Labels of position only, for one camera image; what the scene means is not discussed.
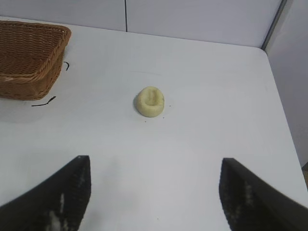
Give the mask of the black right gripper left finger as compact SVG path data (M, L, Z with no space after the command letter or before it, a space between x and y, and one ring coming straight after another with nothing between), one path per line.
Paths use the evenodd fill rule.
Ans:
M2 231L77 231L91 196L90 158L79 155L0 207Z

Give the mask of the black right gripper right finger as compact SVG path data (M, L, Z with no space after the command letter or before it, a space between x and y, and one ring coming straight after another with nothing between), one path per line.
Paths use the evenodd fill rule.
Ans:
M306 231L308 209L234 158L223 158L219 198L232 231Z

